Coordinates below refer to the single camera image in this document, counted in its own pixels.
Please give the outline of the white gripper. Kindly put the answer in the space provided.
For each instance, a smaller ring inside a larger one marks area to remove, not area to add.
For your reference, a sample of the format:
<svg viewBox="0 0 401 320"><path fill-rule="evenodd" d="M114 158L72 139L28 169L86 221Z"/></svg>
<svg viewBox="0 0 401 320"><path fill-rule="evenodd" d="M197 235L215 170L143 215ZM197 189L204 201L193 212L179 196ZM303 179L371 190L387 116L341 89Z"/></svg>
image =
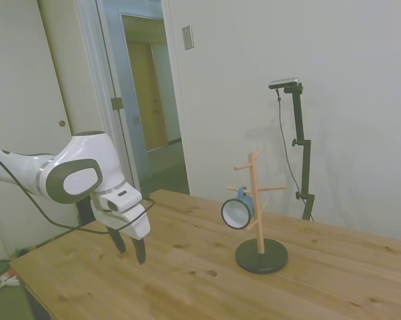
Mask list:
<svg viewBox="0 0 401 320"><path fill-rule="evenodd" d="M107 231L119 253L126 251L126 245L118 229L131 236L137 261L146 261L144 237L151 227L146 209L141 204L141 195L101 195L91 200L95 219L107 226Z"/></svg>

